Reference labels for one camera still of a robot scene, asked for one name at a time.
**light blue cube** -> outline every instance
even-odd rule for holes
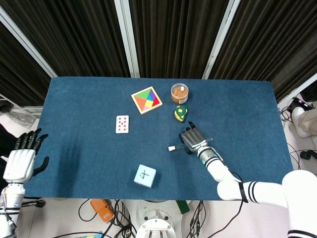
[[[152,187],[153,180],[157,171],[150,167],[139,165],[137,174],[135,175],[134,182],[145,187]]]

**playing card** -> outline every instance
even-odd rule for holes
[[[117,116],[115,133],[129,133],[129,116]]]

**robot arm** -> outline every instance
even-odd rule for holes
[[[2,190],[0,197],[0,238],[16,237],[15,223],[25,194],[24,184],[32,176],[44,171],[49,163],[49,158],[45,157],[43,164],[34,169],[35,156],[48,136],[45,134],[36,140],[40,131],[41,129],[38,129],[21,135],[9,155],[3,175],[8,186]]]
[[[197,153],[210,175],[219,182],[217,192],[223,200],[243,200],[288,208],[289,238],[316,238],[317,178],[308,171],[288,173],[282,185],[269,182],[242,183],[234,177],[221,156],[200,131],[189,122],[191,128],[180,134],[181,141],[192,153]]]

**tangram puzzle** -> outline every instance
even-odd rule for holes
[[[163,105],[153,87],[134,93],[131,97],[141,114]]]

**blue table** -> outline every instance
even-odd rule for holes
[[[26,186],[28,196],[219,200],[217,183],[195,155],[168,151],[188,124],[173,115],[170,88],[190,89],[191,120],[244,181],[281,183],[292,170],[269,82],[193,79],[59,77],[51,81],[39,127],[49,137],[37,157],[47,169]],[[153,86],[163,105],[141,115],[131,94]],[[116,134],[117,115],[130,116]],[[133,182],[138,166],[157,170],[152,188]]]

